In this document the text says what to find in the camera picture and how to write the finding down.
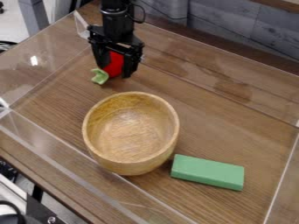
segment wooden bowl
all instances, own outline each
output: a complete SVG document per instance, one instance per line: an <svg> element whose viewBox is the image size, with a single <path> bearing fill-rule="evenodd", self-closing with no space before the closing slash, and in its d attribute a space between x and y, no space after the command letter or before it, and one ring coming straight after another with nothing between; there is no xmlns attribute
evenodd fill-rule
<svg viewBox="0 0 299 224"><path fill-rule="evenodd" d="M114 94L89 110L82 138L100 166L120 175L153 170L173 152L179 117L169 103L141 92Z"/></svg>

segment small green object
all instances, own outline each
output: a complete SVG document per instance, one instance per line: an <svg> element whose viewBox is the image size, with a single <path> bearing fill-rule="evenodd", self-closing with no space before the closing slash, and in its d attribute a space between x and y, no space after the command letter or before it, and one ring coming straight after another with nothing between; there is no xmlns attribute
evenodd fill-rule
<svg viewBox="0 0 299 224"><path fill-rule="evenodd" d="M244 167L176 154L171 176L235 191L243 190Z"/></svg>
<svg viewBox="0 0 299 224"><path fill-rule="evenodd" d="M108 73L98 68L92 69L90 72L96 74L90 80L98 85L102 85L108 80Z"/></svg>

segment bowl rim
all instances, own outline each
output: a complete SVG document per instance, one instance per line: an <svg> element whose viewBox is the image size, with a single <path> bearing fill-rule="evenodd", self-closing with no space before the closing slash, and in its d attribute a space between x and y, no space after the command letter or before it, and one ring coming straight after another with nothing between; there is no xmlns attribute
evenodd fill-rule
<svg viewBox="0 0 299 224"><path fill-rule="evenodd" d="M104 103L106 102L109 99L116 98L121 95L145 95L149 96L151 98L155 98L157 101L160 101L164 106L168 108L168 110L171 111L172 117L173 117L173 133L172 133L172 138L169 139L169 141L163 145L161 149L155 152L151 156L139 159L137 161L116 161L112 160L110 158L105 157L105 154L100 153L96 148L93 147L93 144L89 141L89 137L88 137L88 120L89 120L89 116L93 113L93 111L96 110L96 108ZM145 161L149 161L151 159L159 157L165 151L167 149L171 147L171 145L173 144L173 142L177 139L179 136L179 129L180 129L180 120L179 120L179 116L177 113L173 109L173 106L169 104L169 102L167 100L164 100L160 96L155 95L155 94L148 94L145 92L139 92L139 91L130 91L130 92L124 92L124 93L118 93L118 94L112 94L110 96L105 97L101 101L98 101L96 103L96 105L89 109L84 121L82 121L82 125L81 125L81 134L82 134L82 140L85 142L85 145L88 146L88 149L92 151L92 153L94 153L97 156L100 156L101 158L104 158L106 161L110 161L113 163L117 164L139 164L143 163Z"/></svg>

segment green sponge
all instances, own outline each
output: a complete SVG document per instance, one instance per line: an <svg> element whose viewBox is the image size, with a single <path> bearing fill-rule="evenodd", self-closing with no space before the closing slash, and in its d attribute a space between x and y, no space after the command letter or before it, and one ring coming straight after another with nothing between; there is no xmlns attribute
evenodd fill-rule
<svg viewBox="0 0 299 224"><path fill-rule="evenodd" d="M102 85L108 80L108 73L98 68L92 69L90 72L96 74L90 80L98 85Z"/></svg>
<svg viewBox="0 0 299 224"><path fill-rule="evenodd" d="M244 167L175 155L171 176L235 191L243 190Z"/></svg>

